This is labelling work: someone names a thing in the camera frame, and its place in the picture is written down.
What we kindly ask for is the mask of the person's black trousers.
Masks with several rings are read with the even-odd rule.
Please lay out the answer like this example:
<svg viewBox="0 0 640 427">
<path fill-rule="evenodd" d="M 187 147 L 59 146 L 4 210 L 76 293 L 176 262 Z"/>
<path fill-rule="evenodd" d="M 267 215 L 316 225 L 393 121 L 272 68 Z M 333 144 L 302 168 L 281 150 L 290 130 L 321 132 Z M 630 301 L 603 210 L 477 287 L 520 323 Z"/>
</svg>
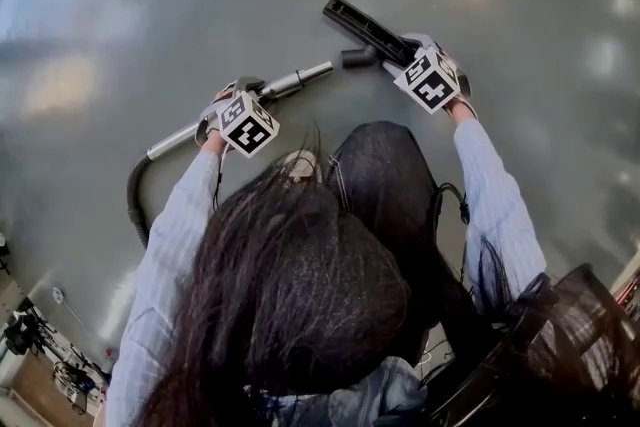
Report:
<svg viewBox="0 0 640 427">
<path fill-rule="evenodd" d="M 402 272 L 429 262 L 437 185 L 407 127 L 389 121 L 356 127 L 329 156 L 324 181 Z"/>
</svg>

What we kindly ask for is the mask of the person's left shoe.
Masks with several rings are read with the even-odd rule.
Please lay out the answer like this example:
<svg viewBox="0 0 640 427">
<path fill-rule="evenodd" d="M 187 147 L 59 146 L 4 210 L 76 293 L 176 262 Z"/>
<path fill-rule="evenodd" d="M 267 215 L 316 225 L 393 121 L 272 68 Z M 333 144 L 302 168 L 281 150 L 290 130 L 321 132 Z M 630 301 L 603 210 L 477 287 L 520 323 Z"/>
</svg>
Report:
<svg viewBox="0 0 640 427">
<path fill-rule="evenodd" d="M 307 149 L 289 153 L 281 164 L 281 172 L 293 183 L 322 183 L 322 169 L 316 154 Z"/>
</svg>

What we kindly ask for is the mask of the person's left forearm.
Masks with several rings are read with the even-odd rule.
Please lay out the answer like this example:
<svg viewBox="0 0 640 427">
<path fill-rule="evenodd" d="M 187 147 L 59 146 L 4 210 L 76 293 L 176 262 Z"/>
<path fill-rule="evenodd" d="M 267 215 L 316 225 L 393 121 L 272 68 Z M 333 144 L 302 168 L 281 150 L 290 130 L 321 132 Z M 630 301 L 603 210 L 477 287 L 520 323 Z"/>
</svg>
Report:
<svg viewBox="0 0 640 427">
<path fill-rule="evenodd" d="M 213 192 L 226 143 L 212 131 L 152 224 L 145 259 L 155 264 L 192 258 L 213 211 Z"/>
</svg>

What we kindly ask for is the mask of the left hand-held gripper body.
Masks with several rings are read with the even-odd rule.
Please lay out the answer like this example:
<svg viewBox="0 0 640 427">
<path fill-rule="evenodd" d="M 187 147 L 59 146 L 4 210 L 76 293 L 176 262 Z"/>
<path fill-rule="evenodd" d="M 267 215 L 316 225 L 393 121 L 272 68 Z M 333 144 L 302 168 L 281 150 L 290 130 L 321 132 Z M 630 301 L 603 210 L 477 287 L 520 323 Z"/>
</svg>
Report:
<svg viewBox="0 0 640 427">
<path fill-rule="evenodd" d="M 260 106 L 254 92 L 235 83 L 205 108 L 198 123 L 198 144 L 202 145 L 212 131 L 246 158 L 264 149 L 279 133 L 279 123 Z"/>
</svg>

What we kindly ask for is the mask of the silver vacuum tube with hose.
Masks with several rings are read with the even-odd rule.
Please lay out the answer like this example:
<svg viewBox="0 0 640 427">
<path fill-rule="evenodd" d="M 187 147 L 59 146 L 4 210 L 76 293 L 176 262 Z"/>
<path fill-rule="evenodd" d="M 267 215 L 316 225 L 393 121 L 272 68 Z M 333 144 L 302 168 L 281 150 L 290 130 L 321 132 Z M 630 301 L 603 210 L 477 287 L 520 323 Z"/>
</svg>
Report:
<svg viewBox="0 0 640 427">
<path fill-rule="evenodd" d="M 260 106 L 267 110 L 267 106 L 269 104 L 297 93 L 308 83 L 332 73 L 333 70 L 333 64 L 326 61 L 315 67 L 297 70 L 284 77 L 275 79 L 271 82 L 266 82 L 266 85 L 260 91 L 253 92 L 257 97 Z M 178 130 L 164 140 L 151 146 L 146 151 L 145 160 L 147 162 L 154 162 L 190 140 L 198 144 L 199 120 L 200 116 L 196 122 Z"/>
</svg>

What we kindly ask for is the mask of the person's right forearm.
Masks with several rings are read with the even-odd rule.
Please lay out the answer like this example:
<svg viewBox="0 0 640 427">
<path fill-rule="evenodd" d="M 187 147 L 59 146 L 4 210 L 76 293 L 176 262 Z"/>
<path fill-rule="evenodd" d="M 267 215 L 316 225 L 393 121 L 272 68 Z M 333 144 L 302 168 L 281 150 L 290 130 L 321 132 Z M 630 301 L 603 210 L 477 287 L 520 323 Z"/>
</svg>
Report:
<svg viewBox="0 0 640 427">
<path fill-rule="evenodd" d="M 519 186 L 487 132 L 464 101 L 449 104 L 456 123 L 454 144 L 461 162 L 470 222 L 466 235 L 467 272 L 476 290 L 489 288 L 495 267 L 504 270 L 517 297 L 546 270 Z"/>
</svg>

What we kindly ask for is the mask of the black vacuum floor nozzle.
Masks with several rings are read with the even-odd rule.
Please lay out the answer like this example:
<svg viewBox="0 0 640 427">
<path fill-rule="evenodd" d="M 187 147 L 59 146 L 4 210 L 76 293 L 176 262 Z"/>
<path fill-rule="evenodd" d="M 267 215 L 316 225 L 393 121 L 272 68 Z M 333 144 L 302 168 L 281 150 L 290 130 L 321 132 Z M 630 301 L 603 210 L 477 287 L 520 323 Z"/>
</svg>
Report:
<svg viewBox="0 0 640 427">
<path fill-rule="evenodd" d="M 393 33 L 346 0 L 329 0 L 323 15 L 363 43 L 360 49 L 341 52 L 344 69 L 369 67 L 382 61 L 407 67 L 414 60 L 418 43 Z"/>
</svg>

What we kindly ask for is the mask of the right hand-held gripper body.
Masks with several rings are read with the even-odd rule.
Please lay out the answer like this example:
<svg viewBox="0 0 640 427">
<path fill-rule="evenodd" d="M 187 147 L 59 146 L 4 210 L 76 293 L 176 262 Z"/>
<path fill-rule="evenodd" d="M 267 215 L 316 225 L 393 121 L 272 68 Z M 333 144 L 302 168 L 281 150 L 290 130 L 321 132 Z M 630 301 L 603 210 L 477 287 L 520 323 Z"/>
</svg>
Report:
<svg viewBox="0 0 640 427">
<path fill-rule="evenodd" d="M 471 96 L 466 74 L 436 43 L 420 47 L 394 84 L 429 114 Z"/>
</svg>

